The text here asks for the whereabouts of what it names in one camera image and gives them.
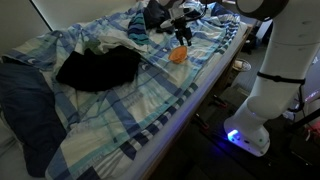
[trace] orange object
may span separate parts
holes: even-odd
[[[169,60],[178,64],[182,63],[186,58],[187,58],[186,46],[179,46],[174,48],[169,55]]]

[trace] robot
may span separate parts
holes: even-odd
[[[320,48],[320,1],[237,0],[236,5],[245,16],[273,20],[266,56],[253,90],[224,122],[230,142],[260,157],[270,146],[263,124],[289,108]]]

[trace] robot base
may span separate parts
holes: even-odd
[[[249,153],[260,157],[263,156],[264,154],[267,153],[269,146],[270,146],[270,140],[268,140],[268,142],[265,144],[265,146],[263,147],[259,147],[257,145],[255,145],[253,142],[250,142],[250,138],[246,137],[241,130],[232,128],[231,126],[229,126],[230,124],[228,123],[228,121],[230,121],[230,118],[228,118],[225,123],[224,123],[224,129],[228,132],[228,140],[235,144],[236,146],[239,146],[240,148],[242,148],[245,151],[248,151]]]

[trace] bed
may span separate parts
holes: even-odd
[[[149,30],[145,33],[146,44],[138,45],[128,39],[128,24],[141,15],[140,10],[146,4],[140,1],[127,12],[52,31],[3,55],[2,61],[13,60],[12,66],[30,70],[22,72],[25,82],[35,81],[28,79],[29,76],[40,73],[48,86],[46,92],[53,92],[54,110],[67,135],[45,167],[47,179],[147,178],[220,76],[226,76],[220,79],[227,78],[231,63],[248,34],[248,26],[240,22],[238,15],[211,16],[216,4],[210,4],[206,17],[190,23],[193,45],[188,49],[188,60],[174,64],[167,58],[168,52],[179,46],[174,35]],[[71,52],[83,52],[88,44],[100,51],[119,44],[138,51],[143,61],[136,79],[94,93],[77,91],[56,82],[53,77]],[[6,68],[11,66],[4,62],[0,73],[6,71],[4,64]],[[2,78],[0,82],[7,84],[5,80]],[[3,99],[0,98],[0,177],[33,179],[26,169],[19,135],[8,125],[11,123],[5,113],[8,106]],[[123,114],[131,117],[126,124],[133,123],[130,128],[124,129],[123,121],[128,118]]]

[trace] denim fabric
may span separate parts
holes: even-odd
[[[39,70],[0,64],[0,104],[7,124],[22,143],[28,173],[44,177],[66,131],[55,112],[54,95]]]

